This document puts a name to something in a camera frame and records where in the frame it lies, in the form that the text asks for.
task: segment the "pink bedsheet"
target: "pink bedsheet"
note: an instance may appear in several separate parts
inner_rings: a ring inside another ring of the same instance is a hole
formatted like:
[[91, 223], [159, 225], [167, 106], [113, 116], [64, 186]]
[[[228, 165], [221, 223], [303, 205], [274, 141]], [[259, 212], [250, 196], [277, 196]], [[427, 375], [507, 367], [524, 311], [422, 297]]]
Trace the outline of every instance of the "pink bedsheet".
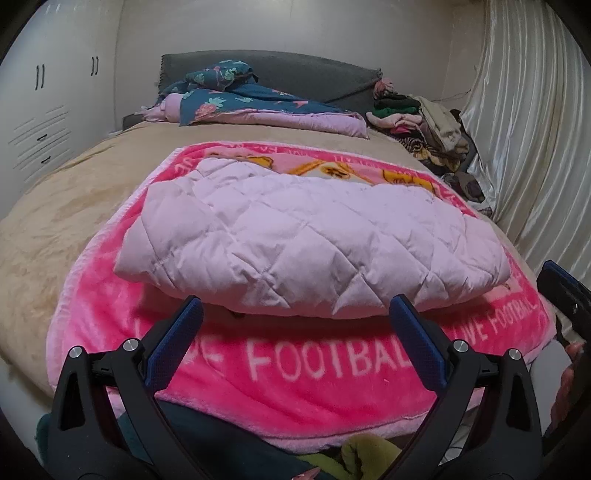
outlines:
[[[89, 352], [141, 337], [177, 301], [113, 273], [127, 229], [141, 213], [148, 185], [192, 171], [206, 157], [256, 162], [282, 173], [370, 184], [415, 183], [470, 215], [426, 173], [353, 154], [263, 142], [210, 142], [178, 149], [96, 234], [70, 272], [47, 336], [48, 377], [55, 387], [74, 345]], [[461, 305], [425, 312], [452, 339], [477, 351], [518, 348], [531, 361], [552, 337], [542, 300], [507, 253], [511, 278]], [[293, 452], [339, 445], [355, 432], [414, 431], [434, 395], [413, 370], [388, 319], [322, 320], [240, 316], [206, 305], [205, 322], [170, 386], [158, 394], [226, 419]], [[472, 405], [479, 401], [478, 393]], [[120, 400], [113, 402], [121, 408]]]

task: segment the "curtain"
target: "curtain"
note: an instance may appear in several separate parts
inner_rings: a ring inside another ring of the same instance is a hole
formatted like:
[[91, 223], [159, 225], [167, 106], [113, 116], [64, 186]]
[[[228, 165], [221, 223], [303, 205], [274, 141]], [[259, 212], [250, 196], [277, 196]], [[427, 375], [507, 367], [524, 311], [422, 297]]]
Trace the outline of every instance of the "curtain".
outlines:
[[488, 0], [462, 121], [493, 220], [534, 271], [555, 260], [591, 287], [591, 68], [542, 0]]

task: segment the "beige blanket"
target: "beige blanket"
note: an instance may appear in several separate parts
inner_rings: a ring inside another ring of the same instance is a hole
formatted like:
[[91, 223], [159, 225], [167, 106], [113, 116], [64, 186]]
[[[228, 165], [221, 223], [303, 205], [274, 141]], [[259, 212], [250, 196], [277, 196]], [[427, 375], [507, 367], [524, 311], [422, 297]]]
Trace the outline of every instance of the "beige blanket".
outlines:
[[[76, 258], [101, 224], [172, 150], [215, 140], [308, 145], [425, 170], [399, 143], [376, 132], [365, 140], [258, 125], [142, 123], [101, 142], [40, 181], [0, 222], [0, 352], [42, 390], [51, 394], [45, 362], [47, 329]], [[525, 262], [521, 264], [533, 279]]]

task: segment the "human hand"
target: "human hand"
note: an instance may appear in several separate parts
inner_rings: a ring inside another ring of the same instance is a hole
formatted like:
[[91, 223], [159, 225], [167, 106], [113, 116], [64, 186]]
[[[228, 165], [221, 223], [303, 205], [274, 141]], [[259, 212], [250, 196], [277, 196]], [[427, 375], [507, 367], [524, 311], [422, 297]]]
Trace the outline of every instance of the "human hand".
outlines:
[[[583, 342], [572, 343], [566, 348], [570, 359], [574, 361], [577, 354], [583, 347]], [[570, 389], [573, 385], [574, 368], [573, 365], [568, 367], [560, 377], [560, 388], [556, 394], [556, 401], [550, 410], [550, 418], [552, 420], [552, 428], [555, 429], [557, 425], [563, 421], [569, 413], [570, 404]]]

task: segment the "blue clamp pad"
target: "blue clamp pad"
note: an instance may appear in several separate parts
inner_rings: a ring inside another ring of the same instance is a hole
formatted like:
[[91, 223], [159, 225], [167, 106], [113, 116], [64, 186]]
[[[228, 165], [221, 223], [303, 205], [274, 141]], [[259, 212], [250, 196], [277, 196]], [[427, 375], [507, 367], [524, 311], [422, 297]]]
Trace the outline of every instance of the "blue clamp pad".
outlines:
[[441, 394], [447, 387], [446, 359], [431, 340], [413, 305], [404, 295], [390, 302], [390, 324], [402, 342], [423, 386]]
[[146, 366], [145, 385], [152, 392], [168, 387], [203, 323], [203, 305], [194, 297], [177, 316]]
[[560, 278], [562, 278], [562, 280], [570, 283], [575, 288], [579, 288], [579, 281], [576, 278], [574, 278], [570, 273], [568, 273], [564, 268], [552, 262], [552, 260], [546, 260], [544, 262], [541, 272], [544, 272], [545, 270], [549, 270], [553, 273], [556, 273]]

